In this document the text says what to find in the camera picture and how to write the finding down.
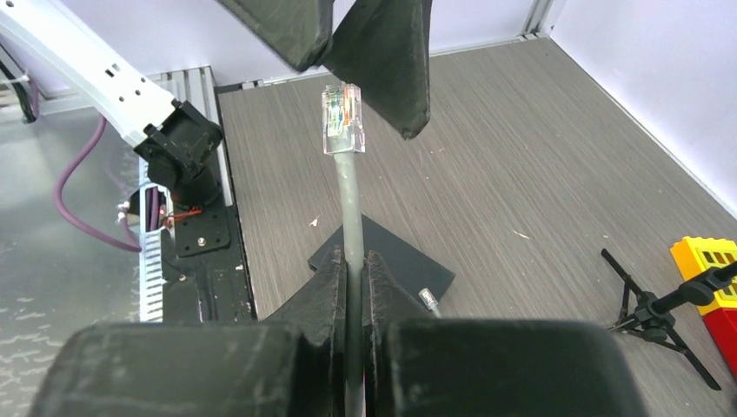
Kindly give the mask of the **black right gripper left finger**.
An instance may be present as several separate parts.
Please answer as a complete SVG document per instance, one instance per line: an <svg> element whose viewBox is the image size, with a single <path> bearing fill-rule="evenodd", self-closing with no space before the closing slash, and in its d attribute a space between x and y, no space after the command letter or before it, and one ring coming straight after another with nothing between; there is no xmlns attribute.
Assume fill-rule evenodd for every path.
<svg viewBox="0 0 737 417"><path fill-rule="evenodd" d="M346 263L332 248L273 314L73 334L32 416L342 416Z"/></svg>

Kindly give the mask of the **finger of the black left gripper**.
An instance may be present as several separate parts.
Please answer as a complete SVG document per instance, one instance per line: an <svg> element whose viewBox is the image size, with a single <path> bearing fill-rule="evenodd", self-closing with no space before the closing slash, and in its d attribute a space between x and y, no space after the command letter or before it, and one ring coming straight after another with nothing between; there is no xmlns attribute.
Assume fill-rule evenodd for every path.
<svg viewBox="0 0 737 417"><path fill-rule="evenodd" d="M331 0L220 0L219 4L296 72L320 65L331 48Z"/></svg>
<svg viewBox="0 0 737 417"><path fill-rule="evenodd" d="M404 139L430 120L431 0L356 1L323 65L362 90L362 100Z"/></svg>

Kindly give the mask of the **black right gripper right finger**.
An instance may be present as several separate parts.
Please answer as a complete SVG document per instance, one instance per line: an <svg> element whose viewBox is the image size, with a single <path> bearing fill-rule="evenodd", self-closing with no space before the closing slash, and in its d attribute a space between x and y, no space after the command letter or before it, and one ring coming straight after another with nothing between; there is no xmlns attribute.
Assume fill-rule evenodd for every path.
<svg viewBox="0 0 737 417"><path fill-rule="evenodd" d="M437 318L377 252L363 278L370 416L644 416L627 362L582 321Z"/></svg>

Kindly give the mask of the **black network switch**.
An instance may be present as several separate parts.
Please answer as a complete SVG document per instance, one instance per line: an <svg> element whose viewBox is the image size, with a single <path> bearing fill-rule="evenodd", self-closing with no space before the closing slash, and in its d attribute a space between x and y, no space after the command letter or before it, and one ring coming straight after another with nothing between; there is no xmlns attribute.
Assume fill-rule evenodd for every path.
<svg viewBox="0 0 737 417"><path fill-rule="evenodd" d="M439 300L455 279L455 273L404 241L366 215L362 216L364 248L378 253L396 284L434 317Z"/></svg>

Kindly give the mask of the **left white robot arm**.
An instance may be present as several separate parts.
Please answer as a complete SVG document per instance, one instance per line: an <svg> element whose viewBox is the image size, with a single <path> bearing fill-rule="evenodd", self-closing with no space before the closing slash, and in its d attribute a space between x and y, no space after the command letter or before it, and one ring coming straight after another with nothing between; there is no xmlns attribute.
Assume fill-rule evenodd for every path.
<svg viewBox="0 0 737 417"><path fill-rule="evenodd" d="M330 1L227 1L225 9L297 72L322 66L340 80L322 93L326 154L362 153L362 105L402 137L430 118L429 1L357 1L338 26ZM55 69L149 165L179 205L221 196L209 159L223 132L126 62L58 1L4 1L1 33Z"/></svg>

